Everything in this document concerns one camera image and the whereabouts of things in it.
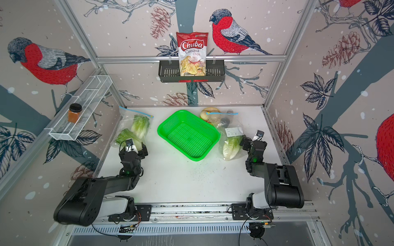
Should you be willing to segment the chinese cabbage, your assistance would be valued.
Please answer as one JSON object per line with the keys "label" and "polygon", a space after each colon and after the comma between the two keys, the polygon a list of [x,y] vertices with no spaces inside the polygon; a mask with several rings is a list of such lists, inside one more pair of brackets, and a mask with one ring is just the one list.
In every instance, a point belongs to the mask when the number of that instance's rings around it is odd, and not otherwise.
{"label": "chinese cabbage", "polygon": [[144,115],[135,115],[133,124],[131,126],[131,132],[133,132],[138,138],[143,139],[149,129],[150,119]]}
{"label": "chinese cabbage", "polygon": [[236,157],[239,150],[241,149],[240,143],[243,140],[243,136],[228,137],[224,141],[223,145],[223,158],[225,161],[230,161]]}
{"label": "chinese cabbage", "polygon": [[126,145],[126,140],[128,139],[133,140],[133,144],[136,146],[136,149],[138,151],[142,150],[142,140],[127,128],[123,129],[119,133],[119,135],[115,139],[115,144],[124,147]]}

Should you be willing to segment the clear zipper bag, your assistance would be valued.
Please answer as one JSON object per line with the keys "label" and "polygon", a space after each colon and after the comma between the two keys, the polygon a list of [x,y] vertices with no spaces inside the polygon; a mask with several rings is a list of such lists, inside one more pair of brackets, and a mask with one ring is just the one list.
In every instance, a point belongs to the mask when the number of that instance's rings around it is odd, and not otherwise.
{"label": "clear zipper bag", "polygon": [[220,123],[220,121],[218,121],[216,124],[213,125],[221,134],[221,139],[219,141],[219,146],[220,146],[219,150],[223,155],[222,150],[223,150],[224,141],[227,140],[228,137],[234,137],[234,136],[244,137],[244,131],[243,131],[243,125],[239,121],[238,113],[234,112],[233,110],[227,110],[226,112],[219,113],[219,116],[220,119],[227,117],[231,120],[231,123],[228,126],[228,128],[219,127],[218,124]]}
{"label": "clear zipper bag", "polygon": [[132,139],[137,151],[142,151],[154,116],[121,106],[119,106],[119,113],[121,120],[111,145],[123,148],[126,145],[126,140]]}

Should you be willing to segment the chinese cabbage front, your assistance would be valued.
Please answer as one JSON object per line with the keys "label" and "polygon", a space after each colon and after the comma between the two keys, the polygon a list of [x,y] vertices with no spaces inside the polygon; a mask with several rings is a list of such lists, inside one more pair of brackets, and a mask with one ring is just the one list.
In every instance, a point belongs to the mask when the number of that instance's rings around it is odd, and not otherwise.
{"label": "chinese cabbage front", "polygon": [[142,140],[127,128],[123,129],[119,133],[119,135],[115,139],[115,144],[124,147],[126,145],[126,140],[128,139],[133,140],[133,144],[136,146],[136,149],[138,151],[142,150]]}

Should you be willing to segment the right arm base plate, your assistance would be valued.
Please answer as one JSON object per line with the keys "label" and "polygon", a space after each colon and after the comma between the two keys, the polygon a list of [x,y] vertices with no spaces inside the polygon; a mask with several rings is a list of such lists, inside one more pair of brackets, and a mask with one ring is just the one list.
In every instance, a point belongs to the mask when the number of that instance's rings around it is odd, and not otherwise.
{"label": "right arm base plate", "polygon": [[273,220],[274,216],[272,210],[256,209],[253,206],[248,206],[246,203],[233,203],[227,211],[232,214],[233,220]]}

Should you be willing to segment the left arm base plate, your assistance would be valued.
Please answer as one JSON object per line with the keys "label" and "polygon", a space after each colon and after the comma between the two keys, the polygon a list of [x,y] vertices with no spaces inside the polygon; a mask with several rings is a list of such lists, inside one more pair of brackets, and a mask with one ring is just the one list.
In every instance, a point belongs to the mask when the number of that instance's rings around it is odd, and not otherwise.
{"label": "left arm base plate", "polygon": [[149,221],[151,209],[152,205],[132,205],[127,207],[123,213],[110,215],[108,221],[115,223]]}

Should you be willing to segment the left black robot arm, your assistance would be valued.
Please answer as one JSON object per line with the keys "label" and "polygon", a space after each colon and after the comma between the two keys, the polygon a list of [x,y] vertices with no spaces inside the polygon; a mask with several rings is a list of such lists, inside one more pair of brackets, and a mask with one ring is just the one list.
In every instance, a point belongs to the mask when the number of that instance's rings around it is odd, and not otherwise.
{"label": "left black robot arm", "polygon": [[126,146],[119,150],[123,168],[117,176],[78,178],[59,205],[56,207],[53,219],[58,223],[91,225],[99,215],[103,199],[106,195],[133,190],[140,177],[143,176],[141,160],[148,155],[146,145],[137,150],[131,140],[126,140]]}

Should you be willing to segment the green plastic basket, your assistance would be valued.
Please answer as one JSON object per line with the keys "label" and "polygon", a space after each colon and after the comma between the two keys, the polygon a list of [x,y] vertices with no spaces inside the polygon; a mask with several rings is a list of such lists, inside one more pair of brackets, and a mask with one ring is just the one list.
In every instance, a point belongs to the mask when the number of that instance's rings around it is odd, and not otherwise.
{"label": "green plastic basket", "polygon": [[221,138],[219,131],[187,110],[164,120],[158,135],[192,161],[203,160]]}

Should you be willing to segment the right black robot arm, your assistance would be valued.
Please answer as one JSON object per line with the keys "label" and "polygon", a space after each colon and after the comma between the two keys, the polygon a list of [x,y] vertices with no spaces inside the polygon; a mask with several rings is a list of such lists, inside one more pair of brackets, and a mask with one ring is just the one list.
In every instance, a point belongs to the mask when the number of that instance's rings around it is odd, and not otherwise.
{"label": "right black robot arm", "polygon": [[267,142],[243,137],[240,146],[247,151],[246,171],[250,176],[264,179],[264,191],[251,193],[246,200],[246,214],[250,218],[270,215],[273,208],[285,207],[301,209],[305,198],[295,167],[291,165],[270,164],[264,161],[263,155]]}

